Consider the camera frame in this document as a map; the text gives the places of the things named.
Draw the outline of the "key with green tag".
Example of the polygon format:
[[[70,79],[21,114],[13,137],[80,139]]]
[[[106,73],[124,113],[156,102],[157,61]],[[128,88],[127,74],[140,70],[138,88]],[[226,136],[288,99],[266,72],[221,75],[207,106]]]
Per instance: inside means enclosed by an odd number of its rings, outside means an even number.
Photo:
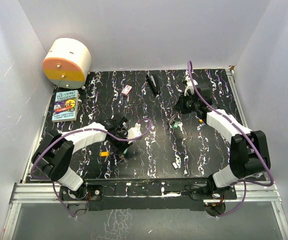
[[[179,127],[179,124],[180,124],[180,122],[179,121],[170,121],[169,122],[169,125],[170,125],[170,127],[172,127],[173,129],[178,129],[178,127]]]

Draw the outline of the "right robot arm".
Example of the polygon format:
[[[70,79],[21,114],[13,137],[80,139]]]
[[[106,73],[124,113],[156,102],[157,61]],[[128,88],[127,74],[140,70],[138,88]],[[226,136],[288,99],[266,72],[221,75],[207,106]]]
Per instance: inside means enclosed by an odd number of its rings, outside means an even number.
[[[268,172],[271,168],[267,138],[263,131],[242,126],[225,110],[213,105],[211,91],[206,84],[187,84],[173,109],[181,114],[195,112],[200,120],[215,129],[230,144],[229,164],[213,173],[207,180],[207,194],[217,199],[225,188]]]

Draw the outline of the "large metal keyring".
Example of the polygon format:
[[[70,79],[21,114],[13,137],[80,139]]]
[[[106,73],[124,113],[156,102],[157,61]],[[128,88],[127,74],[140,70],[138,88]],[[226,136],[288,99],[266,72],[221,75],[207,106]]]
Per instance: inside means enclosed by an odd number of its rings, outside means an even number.
[[[176,114],[174,114],[174,115],[172,115],[171,117],[170,117],[170,119],[169,119],[169,123],[171,124],[171,123],[173,123],[173,122],[178,122],[179,121],[179,119],[180,119],[180,114],[179,113],[176,113]]]

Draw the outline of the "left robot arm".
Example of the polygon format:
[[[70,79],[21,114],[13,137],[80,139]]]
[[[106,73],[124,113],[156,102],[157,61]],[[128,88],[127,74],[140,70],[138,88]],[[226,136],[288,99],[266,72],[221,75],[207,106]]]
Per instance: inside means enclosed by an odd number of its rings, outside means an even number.
[[[70,167],[73,154],[105,141],[109,141],[116,153],[122,154],[133,144],[132,139],[142,134],[140,128],[139,123],[129,128],[128,120],[122,117],[92,122],[86,127],[66,133],[49,131],[31,159],[32,168],[37,168],[48,180],[67,187],[75,199],[81,200],[87,195],[88,188]]]

